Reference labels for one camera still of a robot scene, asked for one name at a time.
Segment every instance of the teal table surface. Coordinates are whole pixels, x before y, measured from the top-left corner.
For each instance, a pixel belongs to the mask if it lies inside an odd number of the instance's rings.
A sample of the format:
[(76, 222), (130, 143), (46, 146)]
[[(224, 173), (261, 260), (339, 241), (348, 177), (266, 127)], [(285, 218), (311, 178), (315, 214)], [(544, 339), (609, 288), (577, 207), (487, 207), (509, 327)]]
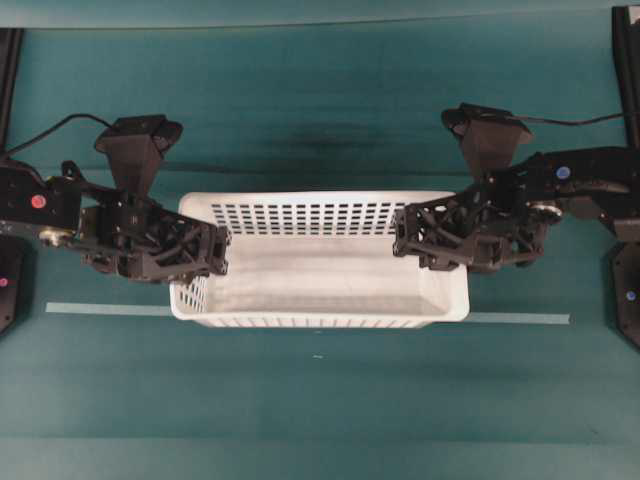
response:
[[(460, 189), (471, 178), (444, 108), (621, 109), (609, 11), (549, 8), (29, 30), (9, 145), (72, 112), (161, 112), (185, 127), (152, 190), (168, 208), (192, 191)], [(517, 161), (625, 144), (618, 120), (532, 129)], [(16, 158), (45, 176), (73, 159), (112, 184), (92, 148), (100, 131), (70, 124)], [(531, 268), (470, 278), (474, 312), (562, 313), (568, 325), (292, 331), (46, 313), (48, 302), (166, 306), (168, 288), (33, 242), (21, 318), (0, 338), (0, 478), (640, 478), (640, 352), (612, 327), (614, 245), (566, 219)]]

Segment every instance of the black cable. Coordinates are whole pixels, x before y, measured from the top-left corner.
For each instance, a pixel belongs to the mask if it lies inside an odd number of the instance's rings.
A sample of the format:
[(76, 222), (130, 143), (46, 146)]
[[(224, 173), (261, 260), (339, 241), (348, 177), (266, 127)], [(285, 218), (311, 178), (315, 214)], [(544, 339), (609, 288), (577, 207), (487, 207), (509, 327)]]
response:
[(113, 130), (116, 130), (116, 128), (111, 125), (109, 122), (96, 117), (95, 115), (91, 115), (89, 113), (73, 113), (71, 115), (68, 115), (66, 117), (64, 117), (62, 120), (60, 120), (58, 123), (54, 124), (53, 126), (47, 128), (44, 132), (36, 135), (35, 137), (33, 137), (30, 140), (27, 140), (24, 143), (21, 143), (20, 145), (17, 145), (9, 150), (7, 150), (6, 152), (4, 152), (1, 156), (0, 156), (0, 162), (5, 161), (7, 158), (9, 158), (11, 155), (15, 155), (18, 152), (21, 152), (22, 150), (24, 150), (25, 148), (29, 148), (31, 145), (38, 143), (40, 140), (48, 137), (49, 135), (51, 135), (53, 132), (55, 132), (56, 130), (58, 130), (60, 127), (62, 127), (63, 125), (65, 125), (66, 123), (70, 122), (71, 120), (75, 120), (76, 118), (88, 118), (90, 120), (93, 120), (94, 122), (98, 122), (101, 123), (102, 125), (104, 125), (107, 128), (111, 128)]
[(550, 125), (561, 125), (563, 127), (582, 127), (584, 125), (592, 125), (594, 123), (606, 122), (608, 120), (613, 120), (614, 118), (622, 118), (622, 117), (633, 117), (640, 115), (640, 112), (629, 112), (629, 113), (612, 113), (610, 115), (603, 115), (601, 117), (589, 118), (587, 120), (556, 120), (553, 118), (541, 118), (541, 117), (530, 117), (528, 115), (499, 115), (495, 113), (487, 113), (483, 114), (483, 117), (495, 117), (495, 118), (503, 118), (505, 120), (520, 120), (523, 122), (530, 123), (548, 123)]

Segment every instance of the basket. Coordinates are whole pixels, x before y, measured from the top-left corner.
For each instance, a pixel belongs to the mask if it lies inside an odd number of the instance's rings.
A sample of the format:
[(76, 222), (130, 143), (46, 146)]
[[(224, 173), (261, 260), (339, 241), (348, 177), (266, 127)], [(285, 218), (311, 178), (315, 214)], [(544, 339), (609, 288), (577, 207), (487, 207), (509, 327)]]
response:
[(209, 327), (418, 328), (469, 312), (467, 271), (392, 254), (393, 213), (446, 192), (190, 193), (180, 213), (232, 232), (226, 276), (171, 284)]

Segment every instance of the red sticker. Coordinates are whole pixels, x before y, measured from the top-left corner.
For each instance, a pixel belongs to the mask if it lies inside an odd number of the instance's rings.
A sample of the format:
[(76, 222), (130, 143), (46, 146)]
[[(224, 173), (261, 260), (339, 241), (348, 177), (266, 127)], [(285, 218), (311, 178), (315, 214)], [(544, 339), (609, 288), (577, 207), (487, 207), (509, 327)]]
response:
[(44, 195), (34, 195), (31, 197), (31, 206), (33, 208), (44, 208), (47, 205), (47, 199)]

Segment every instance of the white tape line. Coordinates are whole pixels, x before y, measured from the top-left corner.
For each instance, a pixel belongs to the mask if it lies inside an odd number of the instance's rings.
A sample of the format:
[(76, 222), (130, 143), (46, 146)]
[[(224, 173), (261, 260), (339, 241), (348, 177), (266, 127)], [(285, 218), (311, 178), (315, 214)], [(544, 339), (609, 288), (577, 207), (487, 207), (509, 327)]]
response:
[(170, 317), (171, 308), (162, 305), (110, 305), (105, 303), (47, 303), (47, 313), (82, 313), (85, 315), (135, 315)]
[[(171, 316), (171, 308), (162, 305), (112, 305), (106, 303), (48, 302), (46, 312), (84, 315), (130, 315), (144, 317)], [(569, 314), (471, 312), (464, 321), (470, 323), (569, 325)]]
[(524, 323), (538, 325), (569, 325), (568, 313), (498, 313), (471, 312), (463, 322)]

